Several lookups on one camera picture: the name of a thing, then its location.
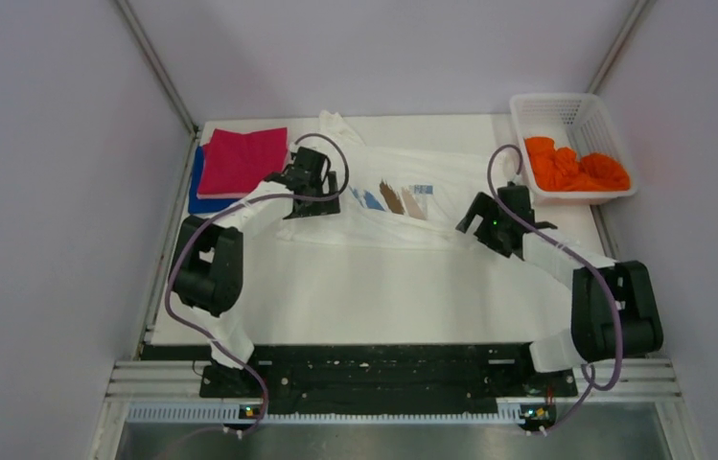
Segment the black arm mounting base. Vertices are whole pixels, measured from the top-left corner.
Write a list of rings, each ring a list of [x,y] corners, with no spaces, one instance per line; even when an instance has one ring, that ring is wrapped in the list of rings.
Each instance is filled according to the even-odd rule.
[[[210,345],[144,346],[147,361],[202,361],[203,399],[244,399],[239,414],[442,416],[498,412],[498,399],[576,397],[575,366],[533,370],[525,343],[258,345],[248,370],[213,362]]]

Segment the white printed t-shirt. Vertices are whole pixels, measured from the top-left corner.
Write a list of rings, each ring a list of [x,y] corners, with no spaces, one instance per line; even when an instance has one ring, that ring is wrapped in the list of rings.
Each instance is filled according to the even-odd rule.
[[[349,186],[336,215],[282,221],[285,242],[449,250],[465,238],[455,229],[474,198],[488,189],[491,153],[506,143],[502,115],[343,117],[323,110],[317,130],[347,161]]]

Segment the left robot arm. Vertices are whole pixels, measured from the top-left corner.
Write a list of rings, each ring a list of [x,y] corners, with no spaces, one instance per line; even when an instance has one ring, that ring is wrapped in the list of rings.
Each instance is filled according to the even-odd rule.
[[[212,218],[182,221],[165,311],[208,341],[213,361],[225,366],[223,384],[235,395],[253,393],[260,380],[257,367],[248,363],[254,344],[241,319],[246,243],[282,219],[339,213],[339,193],[330,158],[300,147],[285,168],[243,199]]]

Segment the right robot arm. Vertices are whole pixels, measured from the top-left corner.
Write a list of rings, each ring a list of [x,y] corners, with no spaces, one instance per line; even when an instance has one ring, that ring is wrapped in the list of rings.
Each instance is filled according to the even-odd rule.
[[[541,394],[556,371],[661,349],[663,330],[647,266],[589,251],[556,225],[536,220],[526,187],[508,183],[494,195],[478,193],[456,228],[506,258],[536,266],[571,294],[568,327],[529,343],[529,359],[514,369],[523,393]]]

